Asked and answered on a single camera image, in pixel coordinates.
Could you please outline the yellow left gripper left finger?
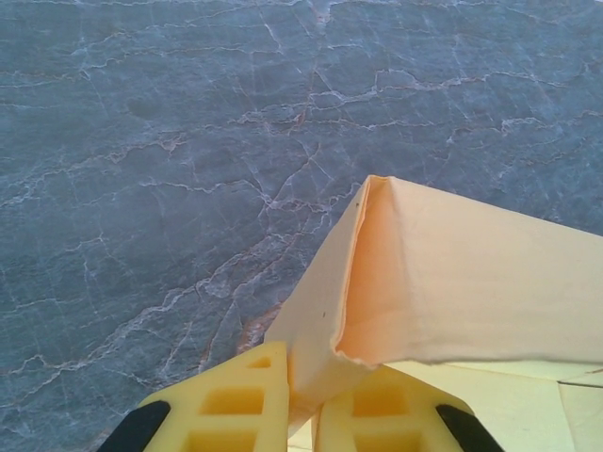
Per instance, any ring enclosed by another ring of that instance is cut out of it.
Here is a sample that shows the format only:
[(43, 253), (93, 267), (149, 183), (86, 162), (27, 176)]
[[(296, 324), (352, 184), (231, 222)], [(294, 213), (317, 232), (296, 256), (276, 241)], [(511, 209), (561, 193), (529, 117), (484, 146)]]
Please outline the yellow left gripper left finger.
[(148, 395), (100, 449), (286, 451), (288, 405), (286, 345), (265, 343)]

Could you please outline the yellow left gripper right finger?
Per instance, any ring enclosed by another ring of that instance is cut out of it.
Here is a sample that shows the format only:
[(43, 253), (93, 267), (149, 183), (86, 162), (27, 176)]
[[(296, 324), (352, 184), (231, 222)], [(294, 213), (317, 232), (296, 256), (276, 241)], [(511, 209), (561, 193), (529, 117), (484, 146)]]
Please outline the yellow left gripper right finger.
[(500, 451), (460, 398), (388, 366), (325, 402), (313, 418), (321, 452)]

